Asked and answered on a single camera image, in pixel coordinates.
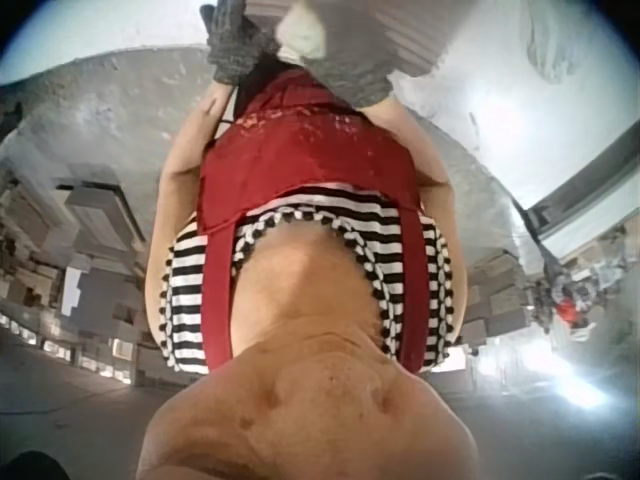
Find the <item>torso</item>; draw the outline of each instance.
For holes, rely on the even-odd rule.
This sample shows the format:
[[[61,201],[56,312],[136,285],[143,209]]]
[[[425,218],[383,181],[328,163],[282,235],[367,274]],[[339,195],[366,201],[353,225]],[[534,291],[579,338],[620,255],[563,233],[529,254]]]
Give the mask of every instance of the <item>torso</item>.
[[[453,331],[451,270],[440,232],[427,217],[420,220],[430,279],[429,369],[444,360]],[[161,346],[169,366],[206,374],[200,306],[207,237],[197,235],[196,222],[194,216],[178,236],[167,262]],[[230,272],[234,356],[278,322],[320,315],[357,323],[397,358],[404,307],[400,233],[389,201],[346,185],[304,187],[249,212],[237,225]]]

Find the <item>hand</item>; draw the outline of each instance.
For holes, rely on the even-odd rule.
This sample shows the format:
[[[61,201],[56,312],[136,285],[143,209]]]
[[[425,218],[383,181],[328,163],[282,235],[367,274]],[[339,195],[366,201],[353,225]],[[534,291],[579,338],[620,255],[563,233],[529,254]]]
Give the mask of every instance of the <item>hand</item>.
[[[273,51],[275,40],[245,17],[246,0],[219,0],[218,6],[203,5],[211,47],[208,61],[216,65],[214,80],[238,85],[253,70],[263,52]]]
[[[278,26],[277,38],[354,108],[375,105],[393,90],[391,40],[371,14],[344,0],[297,3]]]

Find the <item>black and white stripe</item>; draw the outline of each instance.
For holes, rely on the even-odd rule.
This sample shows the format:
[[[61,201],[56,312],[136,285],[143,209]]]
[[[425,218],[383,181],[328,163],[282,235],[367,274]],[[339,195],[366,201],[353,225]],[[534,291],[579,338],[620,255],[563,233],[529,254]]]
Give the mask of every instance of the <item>black and white stripe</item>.
[[[232,258],[235,277],[265,231],[280,222],[320,222],[353,250],[380,305],[383,351],[397,358],[404,320],[404,272],[400,219],[394,205],[376,192],[342,184],[303,187],[248,212],[236,230]],[[433,221],[421,215],[429,271],[429,338],[424,369],[442,363],[453,332],[453,292],[446,242]],[[162,351],[170,367],[207,374],[200,308],[207,238],[197,235],[195,215],[178,236],[167,261],[162,294]]]

